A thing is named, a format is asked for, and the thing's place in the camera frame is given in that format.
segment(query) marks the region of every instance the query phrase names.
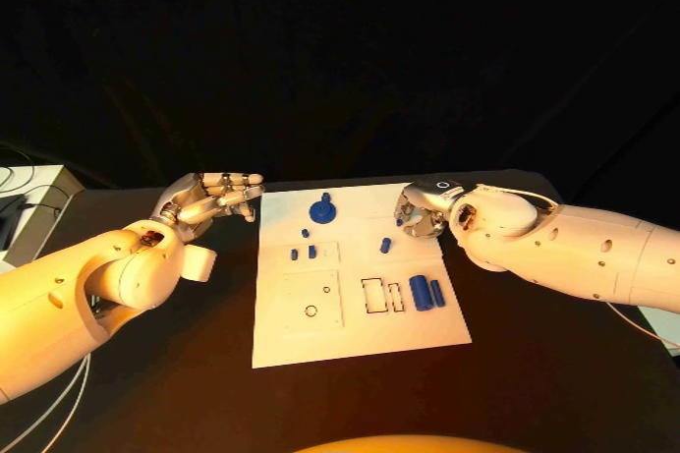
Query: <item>blue object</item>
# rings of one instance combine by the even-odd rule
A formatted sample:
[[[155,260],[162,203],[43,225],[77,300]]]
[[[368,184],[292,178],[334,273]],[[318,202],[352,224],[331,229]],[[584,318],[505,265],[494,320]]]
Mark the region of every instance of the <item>blue object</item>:
[[[380,251],[386,254],[388,252],[388,244],[391,243],[391,240],[384,237],[381,239],[381,245],[380,245]]]
[[[443,295],[442,295],[442,288],[439,287],[439,281],[433,279],[429,282],[429,285],[432,286],[432,295],[435,296],[435,304],[437,308],[442,308],[446,303],[443,302]]]
[[[308,217],[316,224],[327,224],[335,218],[335,206],[329,202],[329,194],[321,195],[318,200],[308,209]]]
[[[427,280],[422,274],[412,276],[407,280],[410,285],[410,293],[413,294],[414,309],[427,311],[435,307],[432,304],[432,296],[429,294]]]

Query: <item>black background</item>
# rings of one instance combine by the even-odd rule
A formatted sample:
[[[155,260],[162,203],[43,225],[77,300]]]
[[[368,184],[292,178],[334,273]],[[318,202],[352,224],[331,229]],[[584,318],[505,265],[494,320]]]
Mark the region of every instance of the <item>black background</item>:
[[[0,0],[0,142],[90,188],[520,168],[678,227],[678,26],[678,0]]]

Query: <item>robotic arm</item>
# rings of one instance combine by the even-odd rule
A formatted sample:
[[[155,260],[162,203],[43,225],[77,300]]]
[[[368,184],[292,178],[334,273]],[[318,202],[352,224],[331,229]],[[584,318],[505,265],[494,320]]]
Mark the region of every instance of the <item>robotic arm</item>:
[[[151,216],[0,275],[0,404],[60,374],[169,296],[207,281],[214,252],[185,245],[213,217],[242,215],[262,176],[201,173],[162,193]]]
[[[577,298],[680,312],[680,232],[450,180],[407,185],[393,217],[414,237],[436,237],[448,223],[468,258],[489,271],[508,270]]]

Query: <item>white cable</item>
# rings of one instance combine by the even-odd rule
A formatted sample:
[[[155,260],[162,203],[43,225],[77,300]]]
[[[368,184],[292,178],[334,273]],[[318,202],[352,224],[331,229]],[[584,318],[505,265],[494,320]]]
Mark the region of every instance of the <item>white cable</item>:
[[[84,383],[87,382],[89,364],[92,363],[92,362],[90,362],[89,353],[87,353],[87,356],[84,357],[84,360],[87,361],[87,364],[84,365],[84,374],[82,375],[80,390],[77,391],[77,397],[74,398],[73,407],[70,408],[70,412],[67,413],[66,420],[63,421],[63,424],[60,425],[60,428],[59,428],[59,430],[56,431],[56,434],[53,435],[51,440],[48,441],[48,444],[46,445],[44,449],[41,450],[41,453],[44,453],[44,451],[48,449],[48,447],[51,446],[53,442],[54,442],[56,439],[59,438],[60,433],[63,432],[63,429],[64,429],[66,426],[67,426],[67,423],[69,423],[69,421],[70,421],[70,418],[73,417],[74,409],[77,408],[77,403],[80,402],[82,391],[84,390]]]
[[[545,198],[543,195],[538,195],[535,193],[530,193],[528,191],[511,190],[508,188],[498,188],[497,186],[492,186],[491,188],[494,188],[498,191],[504,191],[505,193],[514,193],[517,195],[533,196],[534,198],[541,199],[550,205],[551,210],[554,210],[556,207],[558,206],[558,204],[550,198]]]
[[[669,340],[665,340],[662,337],[659,337],[655,333],[651,333],[645,328],[639,327],[620,313],[620,311],[610,305],[610,303],[606,303],[609,308],[612,308],[612,311],[619,315],[619,317],[623,319],[623,321],[636,329],[641,330],[649,337],[654,337],[656,340],[661,342],[665,342],[668,345],[672,345],[675,348],[680,348],[680,344],[675,342],[671,342]]]
[[[10,451],[10,448],[14,447],[14,445],[24,439],[25,435],[40,425],[41,421],[44,420],[44,417],[50,414],[54,407],[59,405],[59,402],[61,401],[63,397],[66,396],[67,392],[70,391],[70,388],[73,387],[77,376],[80,375],[82,369],[84,368],[84,365],[89,363],[87,361],[89,361],[89,354],[82,359],[80,366],[77,367],[77,371],[73,374],[73,378],[70,379],[70,382],[67,383],[67,386],[63,388],[63,391],[60,391],[59,397],[56,398],[51,405],[48,406],[48,409],[40,415],[38,419],[33,422],[33,425],[23,431],[23,433],[14,438],[14,440],[10,442],[10,444],[0,450],[0,453],[7,453],[7,451]]]

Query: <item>white paper sheet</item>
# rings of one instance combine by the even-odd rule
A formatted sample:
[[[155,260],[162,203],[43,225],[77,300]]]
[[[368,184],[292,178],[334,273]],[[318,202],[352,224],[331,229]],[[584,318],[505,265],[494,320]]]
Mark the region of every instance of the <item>white paper sheet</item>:
[[[263,194],[253,368],[471,342],[439,243],[407,236],[394,225],[404,185]],[[315,224],[308,208],[322,192],[331,195],[337,216],[328,224]],[[386,254],[383,237],[391,240]],[[308,258],[308,245],[315,245],[315,258]],[[439,281],[442,308],[414,309],[407,278],[416,274]],[[373,278],[381,282],[387,311],[368,313],[361,280]],[[391,303],[387,286],[394,283],[401,308]],[[371,307],[380,309],[374,280],[368,286]]]

